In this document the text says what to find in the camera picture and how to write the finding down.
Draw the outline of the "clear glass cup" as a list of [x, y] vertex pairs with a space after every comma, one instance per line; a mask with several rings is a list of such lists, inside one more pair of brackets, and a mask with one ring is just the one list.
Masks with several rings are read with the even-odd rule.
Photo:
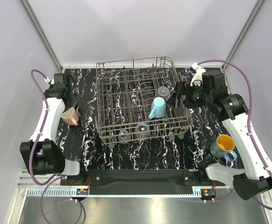
[[126, 129], [120, 130], [118, 140], [122, 144], [126, 144], [131, 138], [130, 134]]
[[147, 123], [138, 123], [134, 129], [134, 138], [136, 140], [148, 139], [150, 137], [150, 129]]
[[170, 90], [165, 86], [161, 86], [158, 89], [157, 93], [160, 95], [160, 97], [165, 98], [165, 97], [168, 97], [170, 95]]

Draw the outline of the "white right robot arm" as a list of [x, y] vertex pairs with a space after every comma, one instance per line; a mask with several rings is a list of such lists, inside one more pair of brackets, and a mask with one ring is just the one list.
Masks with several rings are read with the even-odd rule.
[[209, 185], [213, 181], [231, 186], [244, 200], [272, 189], [272, 162], [263, 149], [251, 124], [251, 106], [239, 94], [229, 94], [224, 74], [218, 70], [197, 71], [189, 82], [176, 83], [168, 105], [178, 108], [205, 106], [215, 114], [232, 138], [243, 162], [243, 169], [235, 169], [206, 161], [198, 173], [198, 181]]

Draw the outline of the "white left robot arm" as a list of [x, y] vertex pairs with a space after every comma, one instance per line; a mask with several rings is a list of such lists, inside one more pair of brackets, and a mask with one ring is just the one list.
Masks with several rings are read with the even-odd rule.
[[36, 129], [29, 141], [20, 144], [20, 153], [28, 172], [34, 175], [68, 175], [76, 185], [83, 185], [87, 174], [80, 170], [80, 163], [64, 157], [56, 144], [56, 133], [62, 114], [73, 109], [73, 93], [70, 90], [70, 77], [64, 73], [55, 74], [49, 79], [43, 73], [49, 88], [41, 90], [34, 77], [31, 77], [42, 95], [42, 112]]

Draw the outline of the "light blue ceramic mug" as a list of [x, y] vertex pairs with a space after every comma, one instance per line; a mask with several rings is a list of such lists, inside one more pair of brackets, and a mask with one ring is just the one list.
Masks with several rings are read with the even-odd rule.
[[148, 119], [159, 119], [162, 118], [165, 114], [166, 103], [165, 100], [161, 97], [156, 97], [151, 105], [151, 111], [149, 113]]

